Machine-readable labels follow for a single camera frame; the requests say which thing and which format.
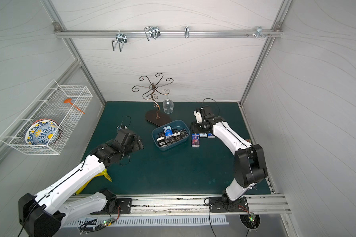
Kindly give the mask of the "dark blue tissue pack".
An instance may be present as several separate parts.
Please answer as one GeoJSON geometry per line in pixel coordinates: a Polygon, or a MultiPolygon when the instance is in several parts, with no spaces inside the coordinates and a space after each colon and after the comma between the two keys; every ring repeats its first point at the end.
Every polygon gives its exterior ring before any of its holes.
{"type": "Polygon", "coordinates": [[[191,135],[191,146],[200,147],[200,135],[198,133],[193,133],[191,135]]]}

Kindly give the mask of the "blue white tissue pack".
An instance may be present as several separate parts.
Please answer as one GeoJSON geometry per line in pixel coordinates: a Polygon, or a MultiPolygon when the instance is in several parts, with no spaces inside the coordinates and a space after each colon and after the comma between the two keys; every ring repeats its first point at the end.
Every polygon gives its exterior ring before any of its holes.
{"type": "Polygon", "coordinates": [[[166,137],[166,138],[170,138],[170,137],[173,136],[173,131],[172,131],[171,126],[165,126],[165,127],[163,127],[163,131],[164,131],[164,134],[165,134],[165,137],[166,137]]]}

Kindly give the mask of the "teal plastic storage box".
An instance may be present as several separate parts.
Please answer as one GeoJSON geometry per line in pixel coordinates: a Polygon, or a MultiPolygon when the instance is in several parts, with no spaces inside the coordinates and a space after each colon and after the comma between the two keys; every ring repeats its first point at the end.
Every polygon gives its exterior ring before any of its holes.
{"type": "Polygon", "coordinates": [[[188,126],[182,120],[174,120],[152,131],[153,141],[161,151],[183,144],[191,137],[188,126]]]}

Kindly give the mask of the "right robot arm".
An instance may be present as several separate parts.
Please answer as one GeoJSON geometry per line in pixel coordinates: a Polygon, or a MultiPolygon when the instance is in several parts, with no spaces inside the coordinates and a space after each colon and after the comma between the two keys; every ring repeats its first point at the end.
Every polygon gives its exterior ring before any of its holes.
{"type": "Polygon", "coordinates": [[[265,154],[262,146],[243,139],[221,116],[208,118],[195,113],[191,128],[199,133],[211,133],[220,139],[234,155],[231,184],[225,189],[225,201],[232,203],[268,176],[265,154]]]}

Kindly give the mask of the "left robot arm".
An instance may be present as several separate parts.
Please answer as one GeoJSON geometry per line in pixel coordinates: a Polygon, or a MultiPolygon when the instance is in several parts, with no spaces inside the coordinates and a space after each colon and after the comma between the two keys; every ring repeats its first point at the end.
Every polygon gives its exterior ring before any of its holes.
{"type": "Polygon", "coordinates": [[[78,201],[67,200],[96,175],[143,148],[139,135],[132,130],[121,129],[114,139],[98,145],[58,181],[35,195],[26,193],[18,201],[22,230],[30,237],[52,237],[65,224],[87,214],[120,212],[116,195],[108,189],[78,201]]]}

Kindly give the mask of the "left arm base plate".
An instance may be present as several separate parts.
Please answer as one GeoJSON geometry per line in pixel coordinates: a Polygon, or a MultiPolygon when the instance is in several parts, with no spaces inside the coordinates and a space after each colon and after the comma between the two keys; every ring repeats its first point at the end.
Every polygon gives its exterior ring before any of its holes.
{"type": "Polygon", "coordinates": [[[101,211],[92,212],[92,215],[101,214],[130,214],[132,207],[131,198],[117,198],[116,200],[111,200],[109,204],[101,211]]]}

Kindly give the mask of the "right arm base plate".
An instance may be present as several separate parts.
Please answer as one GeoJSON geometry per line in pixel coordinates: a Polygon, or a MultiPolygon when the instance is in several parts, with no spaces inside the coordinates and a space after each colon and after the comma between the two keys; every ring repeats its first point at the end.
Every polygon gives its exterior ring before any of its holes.
{"type": "Polygon", "coordinates": [[[229,201],[223,197],[209,197],[204,202],[209,206],[211,213],[249,212],[249,205],[246,197],[239,198],[235,201],[229,201]]]}

